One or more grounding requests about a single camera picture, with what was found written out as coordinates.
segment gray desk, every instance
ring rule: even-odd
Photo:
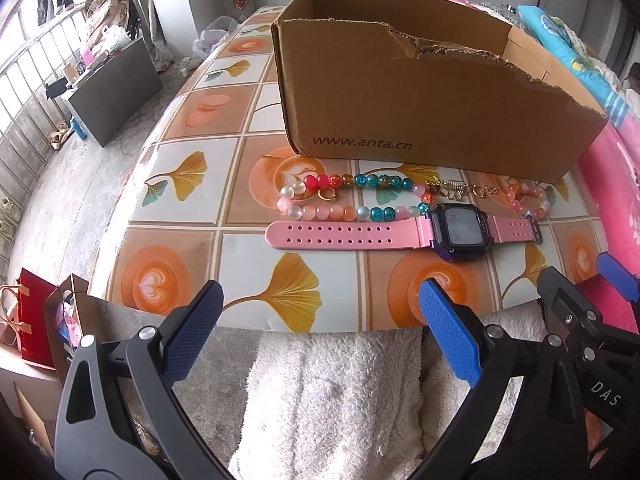
[[[142,38],[101,66],[62,100],[87,134],[104,146],[162,88]]]

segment smartwatch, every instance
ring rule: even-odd
[[[533,218],[487,215],[466,203],[439,204],[418,218],[393,222],[276,221],[264,232],[276,249],[389,250],[430,248],[448,262],[473,260],[503,242],[542,243]]]

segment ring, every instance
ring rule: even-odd
[[[323,191],[330,191],[331,193],[329,196],[324,196],[322,194]],[[336,198],[338,198],[338,194],[335,192],[335,189],[333,187],[323,187],[322,189],[318,189],[318,196],[322,200],[335,200]]]
[[[478,184],[473,184],[473,186],[471,187],[471,191],[473,191],[474,195],[477,196],[478,198],[484,198],[486,196],[486,191],[484,190],[484,187],[478,186]]]

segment blue gripper pad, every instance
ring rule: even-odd
[[[425,280],[418,292],[420,312],[440,345],[456,377],[476,386],[482,368],[478,343],[460,321],[446,294],[431,280]]]
[[[625,301],[640,301],[640,280],[609,253],[598,255],[596,269]]]
[[[176,381],[187,378],[200,350],[222,313],[224,295],[219,283],[214,282],[207,292],[191,308],[180,329],[164,348],[164,373],[162,378],[168,388]]]

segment concrete floor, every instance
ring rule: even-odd
[[[61,283],[70,273],[89,278],[124,179],[156,121],[186,81],[174,67],[160,77],[162,90],[104,148],[91,138],[82,141],[73,135],[52,156],[15,234],[9,283],[15,283],[22,267],[51,283]],[[129,338],[138,328],[162,321],[159,316],[105,301],[100,302],[100,315],[112,340]],[[190,376],[174,386],[195,427],[225,463],[239,442],[244,385],[259,337],[257,332],[217,328]],[[126,392],[132,414],[142,422],[133,389],[126,388]]]

